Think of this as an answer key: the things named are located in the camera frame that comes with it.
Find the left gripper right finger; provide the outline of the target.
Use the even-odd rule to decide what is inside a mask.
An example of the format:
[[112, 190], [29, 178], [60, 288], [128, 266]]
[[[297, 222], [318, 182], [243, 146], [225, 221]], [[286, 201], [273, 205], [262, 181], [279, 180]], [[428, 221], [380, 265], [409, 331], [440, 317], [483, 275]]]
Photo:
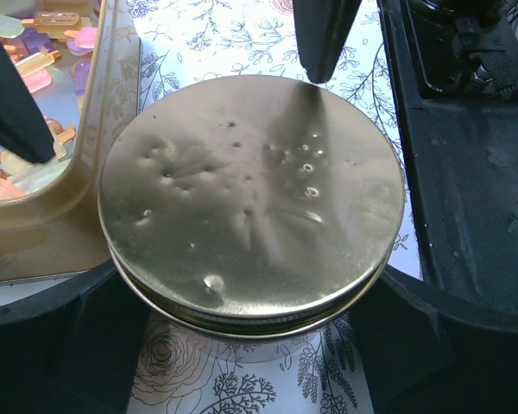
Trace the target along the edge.
[[518, 413], [518, 316], [386, 267], [348, 311], [376, 413]]

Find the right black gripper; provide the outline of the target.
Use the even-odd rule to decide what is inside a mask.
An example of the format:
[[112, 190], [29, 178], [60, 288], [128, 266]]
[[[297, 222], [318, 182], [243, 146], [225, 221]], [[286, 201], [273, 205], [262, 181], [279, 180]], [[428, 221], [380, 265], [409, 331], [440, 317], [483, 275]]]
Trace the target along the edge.
[[518, 317], [518, 40], [502, 1], [383, 1], [423, 279]]

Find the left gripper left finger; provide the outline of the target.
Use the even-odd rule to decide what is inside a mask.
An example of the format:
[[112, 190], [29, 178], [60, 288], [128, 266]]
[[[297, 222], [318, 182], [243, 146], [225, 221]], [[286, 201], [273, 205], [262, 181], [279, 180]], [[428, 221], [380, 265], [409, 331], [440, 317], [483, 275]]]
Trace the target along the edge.
[[124, 413], [149, 309], [104, 264], [0, 306], [0, 413]]

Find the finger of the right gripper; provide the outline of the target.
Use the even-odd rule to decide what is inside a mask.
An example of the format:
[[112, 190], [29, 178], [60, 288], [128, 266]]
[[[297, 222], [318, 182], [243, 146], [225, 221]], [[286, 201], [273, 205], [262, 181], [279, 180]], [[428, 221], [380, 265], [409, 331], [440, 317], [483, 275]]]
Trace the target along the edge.
[[0, 146], [29, 163], [54, 156], [54, 138], [0, 43]]
[[311, 83], [332, 78], [360, 0], [293, 0], [300, 63]]

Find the tin of popsicle candies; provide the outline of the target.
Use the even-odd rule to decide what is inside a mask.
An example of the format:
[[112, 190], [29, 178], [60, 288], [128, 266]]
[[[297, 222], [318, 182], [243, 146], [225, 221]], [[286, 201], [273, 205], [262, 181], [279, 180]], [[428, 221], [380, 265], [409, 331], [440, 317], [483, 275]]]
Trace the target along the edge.
[[0, 1], [0, 284], [108, 260], [98, 181], [140, 53], [126, 1]]

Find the round wooden jar lid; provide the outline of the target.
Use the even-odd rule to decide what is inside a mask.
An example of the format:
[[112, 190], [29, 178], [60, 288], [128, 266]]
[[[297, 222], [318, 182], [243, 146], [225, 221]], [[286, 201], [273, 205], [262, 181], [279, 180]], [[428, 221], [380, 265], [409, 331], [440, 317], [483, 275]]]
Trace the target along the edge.
[[111, 147], [98, 213], [130, 288], [205, 336], [266, 342], [347, 311], [386, 266], [400, 162], [336, 94], [235, 75], [150, 105]]

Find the clear plastic jar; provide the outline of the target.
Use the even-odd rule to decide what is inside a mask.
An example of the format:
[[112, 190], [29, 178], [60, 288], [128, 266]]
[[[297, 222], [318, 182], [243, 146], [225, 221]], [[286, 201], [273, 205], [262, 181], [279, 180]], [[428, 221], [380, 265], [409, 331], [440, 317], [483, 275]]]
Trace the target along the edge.
[[308, 343], [317, 340], [320, 333], [321, 329], [315, 329], [305, 334], [269, 342], [219, 342], [217, 357], [221, 361], [227, 362], [263, 363], [273, 361], [300, 351]]

